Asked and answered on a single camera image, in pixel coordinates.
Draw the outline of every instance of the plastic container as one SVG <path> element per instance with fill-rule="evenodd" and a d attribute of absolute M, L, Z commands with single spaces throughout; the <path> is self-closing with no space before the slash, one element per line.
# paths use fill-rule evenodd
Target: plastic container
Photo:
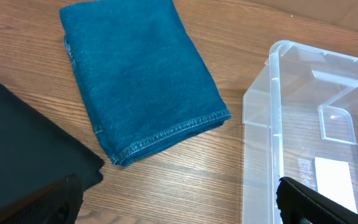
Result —
<path fill-rule="evenodd" d="M 275 43 L 243 97 L 243 123 L 243 223 L 281 223 L 280 177 L 319 191 L 316 158 L 348 163 L 353 195 L 344 197 L 358 213 L 358 58 Z"/>

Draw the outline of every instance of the folded cloth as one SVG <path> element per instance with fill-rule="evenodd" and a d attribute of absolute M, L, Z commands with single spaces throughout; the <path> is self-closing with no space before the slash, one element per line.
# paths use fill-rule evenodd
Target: folded cloth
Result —
<path fill-rule="evenodd" d="M 0 84 L 0 208 L 69 174 L 83 190 L 101 182 L 103 160 Z"/>
<path fill-rule="evenodd" d="M 231 117 L 171 0 L 82 2 L 60 18 L 94 132 L 115 165 Z"/>

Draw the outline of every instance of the wood grain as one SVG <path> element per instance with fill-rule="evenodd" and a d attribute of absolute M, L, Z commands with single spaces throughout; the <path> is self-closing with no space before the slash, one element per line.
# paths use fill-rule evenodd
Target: wood grain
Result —
<path fill-rule="evenodd" d="M 74 0 L 0 0 L 0 83 L 106 161 L 77 223 L 240 223 L 242 96 L 274 42 L 358 57 L 358 33 L 245 0 L 176 0 L 233 118 L 126 169 L 99 146 L 62 45 L 59 9 Z"/>

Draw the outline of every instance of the clear plastic bin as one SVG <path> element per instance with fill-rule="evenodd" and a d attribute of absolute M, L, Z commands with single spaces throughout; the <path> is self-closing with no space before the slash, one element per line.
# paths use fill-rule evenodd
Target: clear plastic bin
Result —
<path fill-rule="evenodd" d="M 317 158 L 348 164 L 344 185 L 353 195 L 343 196 L 353 198 L 358 213 L 358 58 L 275 43 L 243 97 L 243 123 L 243 223 L 281 223 L 275 201 L 280 177 L 322 190 Z"/>

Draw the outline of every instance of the white plastic box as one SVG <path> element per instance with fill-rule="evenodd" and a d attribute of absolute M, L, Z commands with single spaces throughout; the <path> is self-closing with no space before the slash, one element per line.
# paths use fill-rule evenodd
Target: white plastic box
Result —
<path fill-rule="evenodd" d="M 243 223 L 281 223 L 283 176 L 337 193 L 358 213 L 358 58 L 275 43 L 243 97 L 243 123 Z"/>

